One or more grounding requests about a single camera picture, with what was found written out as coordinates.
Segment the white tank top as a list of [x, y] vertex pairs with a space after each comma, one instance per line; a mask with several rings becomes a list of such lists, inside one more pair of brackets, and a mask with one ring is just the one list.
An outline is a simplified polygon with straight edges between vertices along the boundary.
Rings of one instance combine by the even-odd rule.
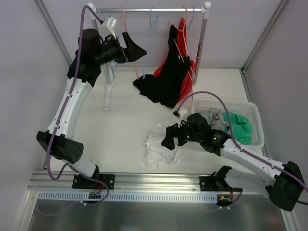
[[176, 147], [173, 150], [161, 145], [165, 138], [166, 127], [160, 123], [155, 123], [152, 130], [148, 134], [148, 139], [145, 142], [146, 154], [144, 163], [147, 167], [163, 168], [165, 166], [176, 165], [180, 162], [184, 149]]

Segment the green tank top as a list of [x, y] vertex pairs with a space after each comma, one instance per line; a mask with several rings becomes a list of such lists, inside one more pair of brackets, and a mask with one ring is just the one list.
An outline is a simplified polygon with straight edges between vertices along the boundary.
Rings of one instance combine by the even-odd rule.
[[235, 139], [243, 145], [251, 145], [253, 128], [250, 121], [239, 114], [229, 112]]

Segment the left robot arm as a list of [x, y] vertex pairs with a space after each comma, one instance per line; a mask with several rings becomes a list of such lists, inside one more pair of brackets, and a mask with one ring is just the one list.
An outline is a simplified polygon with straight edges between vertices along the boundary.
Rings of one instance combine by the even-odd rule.
[[58, 180], [51, 172], [51, 158], [63, 161], [75, 171], [74, 187], [80, 189], [104, 189], [99, 167], [84, 154], [84, 145], [74, 140], [75, 128], [83, 104], [101, 74], [101, 66], [115, 61], [132, 63], [147, 52], [138, 46], [128, 32], [122, 34], [126, 47], [121, 47], [112, 34], [102, 38], [98, 30], [89, 28], [80, 32], [78, 49], [67, 73], [62, 101], [53, 121], [46, 131], [39, 131], [36, 139], [46, 152], [46, 168], [52, 180]]

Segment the light blue wire hanger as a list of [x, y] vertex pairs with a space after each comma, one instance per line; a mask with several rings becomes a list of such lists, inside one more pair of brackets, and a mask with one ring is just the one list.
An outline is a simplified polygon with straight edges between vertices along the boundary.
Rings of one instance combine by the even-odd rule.
[[[98, 15], [99, 15], [99, 18], [100, 18], [101, 20], [104, 20], [103, 15], [102, 15], [102, 12], [101, 12], [100, 10], [97, 10], [97, 13], [98, 13]], [[110, 79], [111, 79], [111, 81], [113, 82], [113, 80], [115, 79], [114, 63], [113, 63], [113, 62], [110, 62], [109, 65], [108, 65], [108, 67], [109, 67], [109, 71], [110, 71]]]

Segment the grey tank top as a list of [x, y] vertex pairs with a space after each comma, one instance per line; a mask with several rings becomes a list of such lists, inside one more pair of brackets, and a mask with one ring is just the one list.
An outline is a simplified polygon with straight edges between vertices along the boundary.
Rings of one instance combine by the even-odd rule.
[[228, 132], [230, 126], [224, 120], [223, 111], [219, 109], [208, 109], [200, 112], [201, 116], [207, 120], [208, 125], [212, 129]]

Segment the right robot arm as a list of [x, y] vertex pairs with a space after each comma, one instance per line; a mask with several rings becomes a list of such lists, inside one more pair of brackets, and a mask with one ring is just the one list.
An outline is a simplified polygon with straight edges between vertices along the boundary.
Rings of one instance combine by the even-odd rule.
[[245, 149], [226, 132], [212, 129], [199, 113], [191, 114], [180, 124], [166, 128], [161, 145], [169, 150], [195, 142], [209, 153], [234, 161], [250, 173], [223, 166], [214, 176], [215, 186], [225, 191], [229, 187], [258, 193], [285, 211], [292, 211], [302, 192], [307, 189], [299, 166], [283, 163]]

